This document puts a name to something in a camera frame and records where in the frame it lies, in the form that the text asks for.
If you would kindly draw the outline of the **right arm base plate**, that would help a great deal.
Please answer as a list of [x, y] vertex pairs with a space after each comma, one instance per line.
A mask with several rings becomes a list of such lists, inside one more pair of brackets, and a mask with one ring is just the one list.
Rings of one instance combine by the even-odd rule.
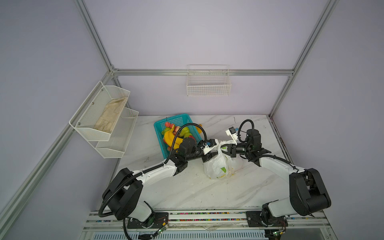
[[284, 216], [273, 217], [265, 211], [247, 211], [246, 219], [249, 227], [286, 227], [288, 222]]

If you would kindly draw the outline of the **white plastic bag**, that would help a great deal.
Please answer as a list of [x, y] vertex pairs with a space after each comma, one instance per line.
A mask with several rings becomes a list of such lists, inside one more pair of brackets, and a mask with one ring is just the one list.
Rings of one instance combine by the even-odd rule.
[[224, 144], [236, 145], [233, 140], [218, 141], [217, 150], [212, 151], [213, 153], [218, 152], [218, 154], [208, 162], [203, 163], [205, 174], [211, 180], [228, 178], [243, 167], [241, 158], [230, 158], [223, 154], [223, 151], [229, 152], [229, 150], [221, 150], [221, 146]]

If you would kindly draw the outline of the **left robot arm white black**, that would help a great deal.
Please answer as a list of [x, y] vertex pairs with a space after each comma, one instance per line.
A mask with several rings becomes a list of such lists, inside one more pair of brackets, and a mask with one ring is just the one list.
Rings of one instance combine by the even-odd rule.
[[[195, 139], [187, 137], [182, 139], [176, 148], [177, 137], [188, 127], [199, 128], [204, 139], [196, 142]], [[176, 134], [173, 134], [172, 130], [167, 133], [172, 138], [171, 151], [167, 158], [143, 170], [120, 170], [102, 195], [103, 202], [98, 210], [100, 218], [115, 216], [118, 221], [131, 218], [142, 223], [147, 222], [155, 215], [155, 211], [148, 203], [140, 202], [143, 188], [178, 175], [187, 168], [188, 161], [202, 158], [219, 143], [216, 139], [208, 139], [205, 130], [195, 123], [185, 124]]]

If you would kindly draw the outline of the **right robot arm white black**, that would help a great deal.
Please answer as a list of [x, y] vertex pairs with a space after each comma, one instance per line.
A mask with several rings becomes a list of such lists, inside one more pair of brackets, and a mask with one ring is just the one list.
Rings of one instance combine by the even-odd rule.
[[264, 226], [271, 226], [291, 215], [310, 216], [331, 206], [331, 198], [316, 169], [297, 167], [288, 160], [272, 155], [271, 151], [263, 148], [261, 134], [254, 128], [254, 122], [245, 120], [243, 123], [252, 126], [245, 132], [244, 140], [240, 136], [242, 128], [230, 127], [226, 131], [233, 142], [224, 145], [225, 155], [239, 156], [258, 167], [267, 169], [288, 183], [289, 187], [287, 198], [262, 206], [260, 221]]

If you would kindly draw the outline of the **orange fake pear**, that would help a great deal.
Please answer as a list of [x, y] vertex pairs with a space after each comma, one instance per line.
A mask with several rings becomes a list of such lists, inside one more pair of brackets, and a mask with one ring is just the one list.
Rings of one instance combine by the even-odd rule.
[[202, 124], [199, 124], [199, 127], [196, 127], [199, 134], [201, 134], [203, 131], [201, 130]]

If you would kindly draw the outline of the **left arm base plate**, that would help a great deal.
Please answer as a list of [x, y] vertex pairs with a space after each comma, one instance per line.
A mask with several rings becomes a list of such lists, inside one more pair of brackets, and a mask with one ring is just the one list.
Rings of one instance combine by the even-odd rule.
[[163, 223], [167, 223], [168, 220], [168, 212], [155, 212], [144, 222], [140, 222], [134, 218], [127, 218], [126, 226], [128, 229], [159, 229], [163, 226]]

